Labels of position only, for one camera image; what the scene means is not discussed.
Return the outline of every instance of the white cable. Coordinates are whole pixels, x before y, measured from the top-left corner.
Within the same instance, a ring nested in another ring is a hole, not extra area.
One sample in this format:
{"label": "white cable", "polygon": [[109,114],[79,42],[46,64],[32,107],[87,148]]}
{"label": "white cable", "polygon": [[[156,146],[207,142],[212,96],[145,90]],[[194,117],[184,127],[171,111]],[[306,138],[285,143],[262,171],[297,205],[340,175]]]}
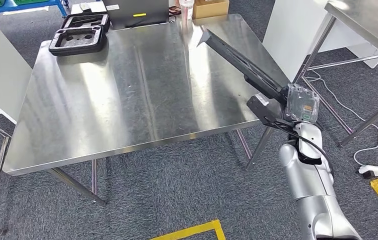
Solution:
{"label": "white cable", "polygon": [[[338,100],[338,98],[336,97],[336,95],[334,94],[334,92],[332,92],[328,86],[326,85],[326,82],[325,80],[323,80],[322,76],[320,74],[318,74],[316,71],[312,70],[315,74],[317,74],[318,77],[306,77],[307,81],[312,83],[312,82],[315,82],[315,81],[318,81],[318,80],[321,80],[324,84],[324,87],[329,91],[330,94],[333,95],[334,99],[336,100],[336,102],[341,105],[344,109],[350,111],[351,113],[353,113],[354,115],[357,116],[357,118],[359,118],[361,121],[365,122],[366,120],[364,120],[364,118],[362,118],[361,116],[359,116],[354,110],[352,110],[351,108],[345,106],[344,104],[342,104],[342,102],[340,102]],[[374,124],[371,124],[373,127],[375,127],[377,129],[377,132],[378,132],[378,126],[374,125]],[[360,166],[365,166],[364,164],[362,164],[361,162],[359,162],[357,160],[357,154],[363,152],[363,151],[368,151],[368,150],[373,150],[373,149],[377,149],[378,148],[378,134],[377,134],[377,145],[374,146],[374,147],[369,147],[369,148],[364,148],[364,149],[360,149],[358,151],[356,151],[354,153],[354,161],[359,164]]]}

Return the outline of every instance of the stainless steel table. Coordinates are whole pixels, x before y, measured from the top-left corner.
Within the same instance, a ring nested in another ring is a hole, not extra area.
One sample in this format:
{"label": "stainless steel table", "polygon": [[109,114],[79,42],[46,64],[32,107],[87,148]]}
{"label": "stainless steel table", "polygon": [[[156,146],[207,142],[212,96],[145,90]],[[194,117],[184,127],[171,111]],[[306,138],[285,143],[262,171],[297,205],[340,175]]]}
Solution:
{"label": "stainless steel table", "polygon": [[246,106],[258,91],[205,43],[197,47],[200,26],[282,87],[288,79],[239,14],[194,24],[110,31],[104,50],[76,56],[55,57],[44,41],[3,171],[48,170],[103,205],[96,181],[90,192],[59,167],[259,124]]}
{"label": "stainless steel table", "polygon": [[[304,76],[306,71],[378,58],[378,55],[376,55],[320,66],[311,66],[316,54],[318,53],[320,47],[322,46],[323,42],[325,41],[326,37],[331,31],[336,19],[347,25],[354,32],[362,36],[366,41],[370,42],[378,49],[378,0],[329,1],[324,7],[324,9],[328,11],[330,21],[325,27],[324,32],[319,37],[317,44],[315,45],[311,55],[307,59],[305,65],[301,68],[300,74],[295,80],[296,82],[297,80],[302,79],[305,82],[305,84],[316,93],[318,93],[317,90],[313,87],[313,85],[310,82],[307,81],[307,79]],[[376,112],[369,119],[367,119],[358,129],[352,130],[322,96],[320,96],[320,99],[323,105],[325,105],[327,109],[329,109],[332,115],[338,120],[338,122],[349,134],[344,140],[340,142],[341,146],[346,145],[349,141],[358,136],[365,128],[370,126],[378,118],[378,112]]]}

